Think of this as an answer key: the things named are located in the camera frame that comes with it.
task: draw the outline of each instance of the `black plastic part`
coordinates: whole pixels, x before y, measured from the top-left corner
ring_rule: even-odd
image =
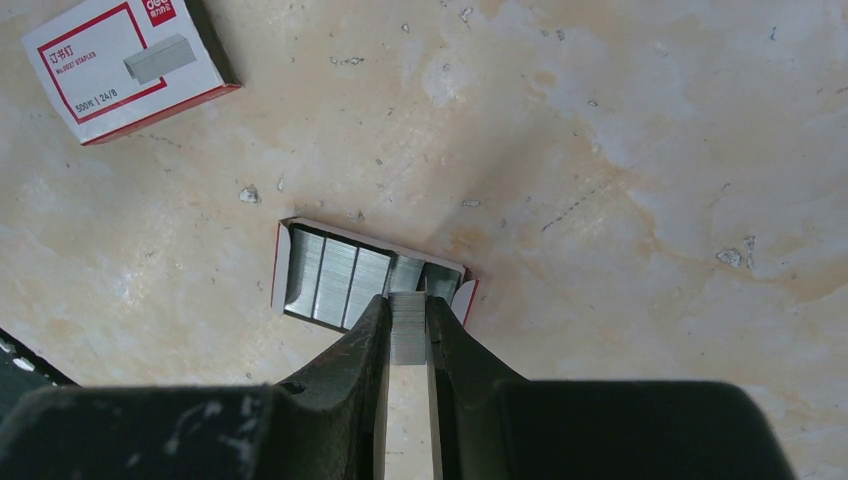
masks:
[[[436,478],[791,479],[765,417],[714,382],[533,382],[428,298]]]
[[[436,478],[793,478],[736,387],[534,382],[443,299],[427,299],[426,327]],[[0,428],[2,478],[381,479],[390,331],[376,296],[275,386],[41,390]]]
[[[6,479],[383,477],[388,302],[278,386],[42,389],[0,428]]]

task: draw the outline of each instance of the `stone floor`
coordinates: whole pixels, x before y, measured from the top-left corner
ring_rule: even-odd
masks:
[[[0,326],[70,377],[303,365],[337,334],[269,308],[299,212],[468,265],[525,376],[734,382],[848,475],[845,2],[207,0],[245,88],[94,147],[19,42],[75,3],[0,1]],[[389,477],[430,478],[392,382]]]

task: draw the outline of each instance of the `cardboard edge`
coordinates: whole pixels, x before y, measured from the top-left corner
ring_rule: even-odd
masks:
[[[462,326],[468,321],[468,315],[471,313],[471,305],[474,303],[474,297],[477,295],[477,287],[480,285],[480,280],[469,280],[463,283],[456,293],[453,295],[451,302],[451,311],[460,319]]]
[[[277,222],[277,248],[274,251],[274,278],[271,280],[271,310],[278,315],[286,311],[286,287],[289,277],[291,235],[280,220]]]
[[[124,125],[123,127],[112,130],[111,132],[104,133],[99,137],[94,137],[91,140],[87,140],[82,143],[83,146],[86,145],[100,145],[111,140],[114,140],[118,137],[123,137],[125,135],[129,135],[130,133],[135,132],[136,130],[142,129],[149,125],[153,125],[154,123],[160,122],[168,117],[172,117],[180,112],[188,110],[190,108],[194,108],[200,104],[211,101],[215,98],[218,98],[222,95],[226,95],[232,91],[238,90],[241,88],[241,85],[229,85],[222,84],[217,87],[212,88],[211,90],[207,90],[203,93],[195,95],[191,98],[183,100],[180,103],[171,105],[170,107],[160,110],[156,113],[151,113],[150,115],[138,119],[130,124]]]

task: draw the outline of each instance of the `red border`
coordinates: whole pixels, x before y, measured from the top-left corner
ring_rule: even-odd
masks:
[[[160,120],[164,120],[170,116],[176,115],[184,110],[188,110],[189,108],[196,107],[202,103],[206,103],[213,98],[218,98],[221,95],[230,93],[234,90],[238,90],[241,88],[241,85],[230,85],[224,84],[217,86],[215,88],[209,89],[201,94],[195,95],[189,99],[183,100],[180,103],[171,105],[170,107],[160,110],[156,113],[151,113],[150,115],[138,119],[128,125],[124,125],[123,127],[112,130],[111,132],[104,133],[99,137],[95,137],[87,142],[83,142],[83,145],[99,145],[101,143],[106,143],[110,140],[114,140],[118,137],[123,137],[124,135],[129,135],[130,133],[144,128],[148,125],[152,125]]]
[[[150,95],[151,93],[156,92],[158,90],[161,90],[161,89],[168,86],[168,84],[165,82],[165,79],[162,78],[162,77],[159,77],[159,83],[152,85],[151,87],[149,87],[145,90],[142,90],[142,91],[136,93],[135,95],[131,95],[131,96],[121,100],[118,103],[113,103],[112,105],[109,105],[106,108],[103,108],[103,109],[98,110],[96,112],[90,113],[90,114],[88,114],[84,117],[77,117],[77,114],[74,113],[74,109],[71,108],[71,105],[68,103],[68,100],[65,98],[65,93],[62,92],[62,87],[59,86],[59,82],[56,80],[56,76],[53,74],[53,69],[50,68],[50,65],[47,64],[47,57],[44,56],[44,51],[47,50],[48,48],[56,45],[57,43],[64,42],[65,40],[73,37],[74,35],[80,33],[81,31],[83,31],[83,30],[85,30],[85,29],[87,29],[87,28],[89,28],[89,27],[91,27],[91,26],[93,26],[97,23],[100,23],[103,20],[105,20],[105,19],[107,19],[107,18],[109,18],[113,15],[116,15],[116,14],[118,14],[121,11],[124,11],[124,10],[126,10],[127,15],[130,16],[130,21],[132,22],[133,27],[135,28],[136,34],[138,34],[138,39],[141,40],[142,48],[147,48],[147,42],[144,41],[144,37],[141,35],[141,29],[138,27],[138,22],[135,21],[135,17],[133,16],[132,10],[130,10],[130,6],[127,2],[124,2],[120,5],[118,5],[117,7],[114,7],[111,10],[92,18],[91,20],[89,20],[89,21],[83,23],[82,25],[74,28],[70,32],[68,32],[68,33],[66,33],[66,34],[64,34],[64,35],[62,35],[62,36],[60,36],[56,39],[53,39],[50,42],[45,43],[44,45],[42,45],[41,47],[38,48],[38,53],[39,53],[39,55],[41,55],[41,61],[44,62],[44,66],[47,68],[47,72],[50,74],[50,78],[53,80],[53,85],[56,86],[56,90],[59,92],[59,97],[62,99],[62,103],[64,103],[65,107],[68,108],[68,111],[71,113],[71,116],[74,117],[74,120],[77,122],[77,125],[85,123],[89,120],[93,120],[93,119],[95,119],[95,118],[97,118],[97,117],[99,117],[103,114],[111,112],[112,110],[114,110],[118,107],[122,107],[122,106],[124,106],[124,105],[126,105],[130,102],[134,102],[141,97]]]

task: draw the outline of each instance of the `white speck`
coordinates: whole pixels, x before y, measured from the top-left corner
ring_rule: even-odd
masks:
[[[26,358],[16,358],[12,362],[21,370],[26,370],[27,372],[35,371],[35,367]]]
[[[218,441],[223,443],[228,447],[235,448],[239,454],[239,460],[241,460],[243,466],[249,464],[250,460],[253,457],[253,445],[250,444],[247,440],[239,440],[232,437],[227,437],[225,435],[218,435]]]
[[[733,268],[739,268],[742,266],[742,254],[735,248],[725,248],[716,254],[716,258],[719,262]]]
[[[748,255],[746,264],[748,270],[754,269],[754,244],[757,242],[757,237],[754,235],[745,237],[742,242],[745,244],[745,254]]]
[[[177,454],[177,449],[179,449],[179,448],[180,448],[180,439],[173,437],[170,440],[168,440],[167,442],[165,442],[165,445],[162,448],[162,450],[166,454],[174,456],[174,455]]]
[[[212,415],[218,415],[223,411],[224,406],[221,405],[221,402],[212,400],[211,402],[207,403],[206,408],[203,409],[203,418],[209,418]]]
[[[249,431],[253,430],[254,428],[256,428],[256,425],[258,423],[259,423],[258,418],[251,418],[250,420],[244,422],[244,425],[240,426],[236,433],[242,434],[244,432],[249,432]]]
[[[259,197],[259,191],[256,190],[256,185],[252,183],[239,192],[239,200],[245,203],[262,203],[262,198]]]
[[[127,460],[127,468],[134,467],[138,461],[141,460],[141,454],[136,452],[133,453],[129,460]]]
[[[459,18],[462,19],[463,22],[468,23],[468,16],[474,13],[474,9],[471,7],[465,7],[462,9],[462,12],[459,14]]]
[[[253,397],[247,395],[241,401],[241,414],[247,417],[250,416],[251,411],[253,411]]]

